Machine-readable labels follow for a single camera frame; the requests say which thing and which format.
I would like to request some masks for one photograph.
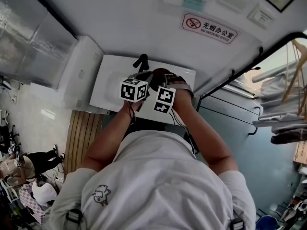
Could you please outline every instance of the checkered cloth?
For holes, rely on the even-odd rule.
[[[42,221],[45,217],[45,213],[42,210],[41,206],[34,200],[30,193],[32,192],[32,183],[24,184],[19,190],[20,201],[24,207],[29,207],[33,210],[32,216],[37,220],[39,224],[42,224]]]

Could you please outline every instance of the person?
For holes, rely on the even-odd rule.
[[[58,194],[50,183],[41,183],[37,179],[33,181],[32,193],[39,205],[47,207],[49,203],[57,198]]]
[[[227,145],[193,108],[190,93],[177,89],[173,109],[208,165],[173,133],[141,130],[123,139],[140,104],[133,103],[132,111],[125,102],[67,175],[51,210],[52,229],[225,230],[238,219],[254,230],[256,210],[245,178]]]
[[[15,165],[16,154],[13,154],[9,159],[3,160],[0,163],[0,179],[3,179],[7,184],[18,186],[24,184],[27,180],[35,178],[48,170],[55,168],[62,163],[65,154],[60,156],[57,154],[58,147],[53,145],[53,150],[48,152],[35,152],[23,155],[24,162],[20,163],[20,167]]]

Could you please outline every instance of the wooden hanger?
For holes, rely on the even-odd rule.
[[[295,81],[296,81],[296,79],[297,79],[297,76],[298,76],[298,74],[299,74],[299,71],[300,71],[301,68],[303,67],[304,63],[307,61],[307,48],[306,48],[304,45],[298,43],[296,40],[292,40],[292,43],[293,43],[293,45],[301,52],[301,59],[300,59],[299,62],[298,62],[298,65],[297,65],[297,67],[296,67],[294,76],[293,76],[293,78],[291,79],[290,85],[289,85],[288,89],[286,90],[286,92],[285,92],[284,95],[283,95],[282,103],[284,103],[284,102],[286,101],[286,99],[288,98],[288,96],[289,96],[291,90],[293,89],[293,86],[294,86],[294,83],[295,83]],[[307,100],[307,95],[305,94],[305,95],[304,95],[303,102],[302,102],[302,103],[304,103],[303,107],[305,106],[306,100]]]

